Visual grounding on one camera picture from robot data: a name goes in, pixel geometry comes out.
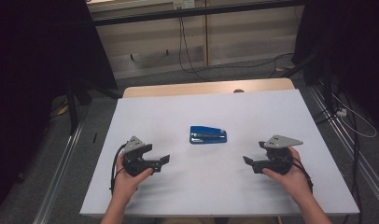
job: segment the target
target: white tabletop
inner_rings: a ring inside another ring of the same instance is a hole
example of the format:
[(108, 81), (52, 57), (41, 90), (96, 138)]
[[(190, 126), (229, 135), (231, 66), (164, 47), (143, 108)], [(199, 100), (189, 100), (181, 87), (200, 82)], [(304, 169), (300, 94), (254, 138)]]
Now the white tabletop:
[[(191, 145), (190, 126), (223, 129), (228, 142)], [(300, 213), (284, 190), (255, 175), (243, 156), (266, 160), (259, 141), (274, 134), (302, 140), (295, 147), (315, 184), (314, 195), (330, 215), (358, 208), (298, 90), (120, 99), (80, 214), (99, 217), (111, 199), (111, 165), (133, 135), (153, 150), (146, 160), (170, 154), (160, 173), (142, 183), (127, 216), (249, 217)]]

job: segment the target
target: gray carpet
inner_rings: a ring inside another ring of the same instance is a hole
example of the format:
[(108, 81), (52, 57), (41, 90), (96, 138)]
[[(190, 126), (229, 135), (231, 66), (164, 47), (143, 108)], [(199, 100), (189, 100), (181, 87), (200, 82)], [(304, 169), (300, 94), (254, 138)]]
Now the gray carpet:
[[(260, 67), (234, 67), (254, 64), (256, 62), (233, 63), (229, 64), (230, 67), (208, 69), (199, 73), (202, 78), (183, 71), (146, 77), (125, 78), (118, 80), (119, 92), (122, 93), (127, 87), (131, 86), (202, 82), (204, 81), (203, 78), (211, 81), (266, 78), (274, 70), (273, 63)], [(277, 67), (290, 64), (289, 56), (276, 62)], [(280, 75), (281, 73), (276, 73), (273, 74), (273, 77)], [(301, 74), (294, 76), (292, 80), (295, 87), (300, 90), (310, 113), (313, 115), (319, 113), (321, 109), (308, 87), (304, 85)], [(63, 185), (50, 213), (49, 223), (100, 222), (99, 218), (81, 216), (79, 209), (81, 208), (102, 149), (115, 110), (116, 101), (106, 98), (97, 92), (92, 92), (91, 95), (93, 101), (90, 106), (79, 106), (77, 108), (79, 114), (85, 117), (84, 126), (73, 152), (70, 165), (67, 168)], [(362, 115), (365, 115), (359, 106), (356, 106), (356, 108)], [(344, 180), (350, 187), (352, 183), (352, 160), (349, 154), (344, 150), (342, 142), (338, 139), (328, 122), (319, 124), (318, 128), (338, 167), (345, 174)], [(359, 128), (363, 132), (368, 131), (365, 124), (359, 124)], [(63, 155), (69, 131), (70, 119), (68, 114), (63, 114), (49, 122), (49, 128), (43, 142), (39, 146), (37, 154), (26, 171), (24, 171), (24, 181), (13, 186), (7, 199), (0, 207), (0, 223), (32, 223), (34, 221), (49, 182)], [(360, 146), (364, 156), (368, 161), (372, 161), (372, 167), (379, 174), (379, 134), (372, 139), (360, 138)], [(363, 206), (363, 223), (379, 223), (379, 201), (361, 174), (358, 175), (358, 185)], [(357, 218), (358, 216), (350, 216), (347, 223), (357, 223)], [(332, 217), (331, 219), (333, 223), (342, 223), (344, 220), (343, 217)], [(154, 223), (154, 218), (126, 217), (125, 223)], [(303, 223), (303, 221), (301, 217), (283, 217), (283, 223)]]

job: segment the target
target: blue stapler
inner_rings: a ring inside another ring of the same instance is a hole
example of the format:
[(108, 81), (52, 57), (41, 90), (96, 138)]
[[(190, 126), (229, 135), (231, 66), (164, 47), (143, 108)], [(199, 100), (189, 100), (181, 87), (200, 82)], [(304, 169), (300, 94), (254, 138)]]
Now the blue stapler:
[(190, 126), (189, 142), (191, 144), (226, 143), (227, 132), (217, 128)]

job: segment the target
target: human hand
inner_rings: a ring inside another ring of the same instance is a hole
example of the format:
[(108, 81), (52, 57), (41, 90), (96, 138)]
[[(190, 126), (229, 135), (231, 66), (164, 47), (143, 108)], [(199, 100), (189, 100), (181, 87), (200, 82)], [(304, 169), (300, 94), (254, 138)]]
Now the human hand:
[[(300, 154), (294, 147), (288, 147), (292, 157), (300, 161)], [(312, 192), (309, 189), (308, 181), (306, 180), (305, 174), (298, 167), (292, 166), (291, 169), (285, 175), (280, 175), (270, 169), (264, 168), (262, 172), (269, 176), (271, 179), (277, 181), (285, 191), (292, 197), (294, 202), (298, 203), (299, 200), (305, 196), (312, 196)]]
[(122, 160), (124, 156), (123, 153), (120, 153), (117, 157), (116, 166), (118, 173), (115, 178), (113, 199), (117, 198), (126, 205), (136, 192), (139, 184), (152, 174), (152, 169), (148, 168), (140, 175), (131, 176), (123, 168)]

